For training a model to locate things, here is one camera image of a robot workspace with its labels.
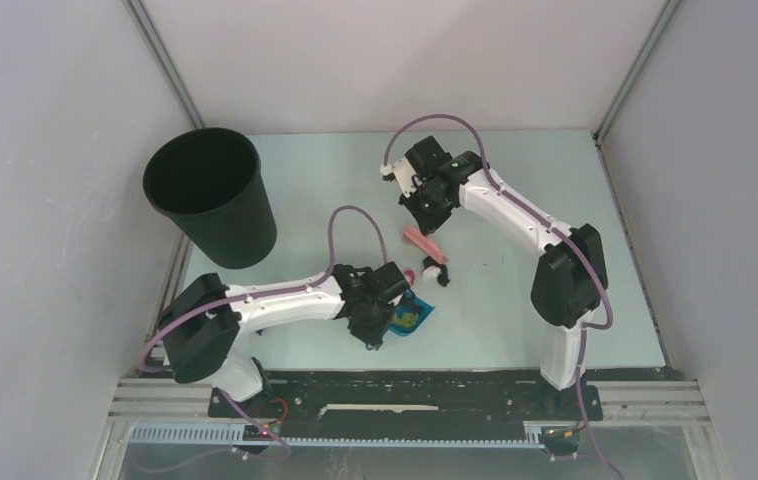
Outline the pink hand brush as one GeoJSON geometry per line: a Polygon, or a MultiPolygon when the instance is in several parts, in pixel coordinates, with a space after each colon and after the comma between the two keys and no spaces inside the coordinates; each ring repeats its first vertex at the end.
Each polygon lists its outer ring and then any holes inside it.
{"type": "Polygon", "coordinates": [[[444,254],[443,250],[434,240],[423,235],[418,227],[405,227],[402,231],[402,239],[404,242],[421,250],[424,254],[437,261],[439,264],[446,264],[448,262],[448,257],[444,254]]]}

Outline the blue dustpan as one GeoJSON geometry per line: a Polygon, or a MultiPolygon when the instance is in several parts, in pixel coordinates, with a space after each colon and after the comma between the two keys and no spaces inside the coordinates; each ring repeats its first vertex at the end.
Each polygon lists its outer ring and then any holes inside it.
{"type": "Polygon", "coordinates": [[[389,330],[399,336],[411,335],[433,311],[431,304],[410,293],[396,307],[389,330]]]}

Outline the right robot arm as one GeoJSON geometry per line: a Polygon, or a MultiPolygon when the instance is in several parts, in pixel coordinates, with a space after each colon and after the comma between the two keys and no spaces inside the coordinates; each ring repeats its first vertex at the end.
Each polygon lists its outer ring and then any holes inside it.
{"type": "Polygon", "coordinates": [[[478,215],[537,259],[530,299],[545,322],[545,353],[536,392],[540,411],[561,418],[577,403],[572,387],[584,372],[586,330],[608,329],[613,313],[601,235],[590,224],[574,228],[535,206],[491,169],[483,153],[453,156],[428,136],[380,168],[401,190],[398,202],[424,236],[454,210],[478,215]]]}

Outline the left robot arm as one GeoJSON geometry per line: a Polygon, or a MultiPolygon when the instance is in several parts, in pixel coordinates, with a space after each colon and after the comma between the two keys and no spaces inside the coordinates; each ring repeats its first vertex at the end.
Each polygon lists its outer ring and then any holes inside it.
{"type": "Polygon", "coordinates": [[[178,384],[208,382],[247,416],[271,403],[260,362],[240,350],[250,335],[301,321],[343,319],[351,336],[378,349],[399,306],[414,298],[396,263],[377,269],[335,264],[299,281],[227,285],[216,273],[185,288],[157,318],[157,342],[178,384]]]}

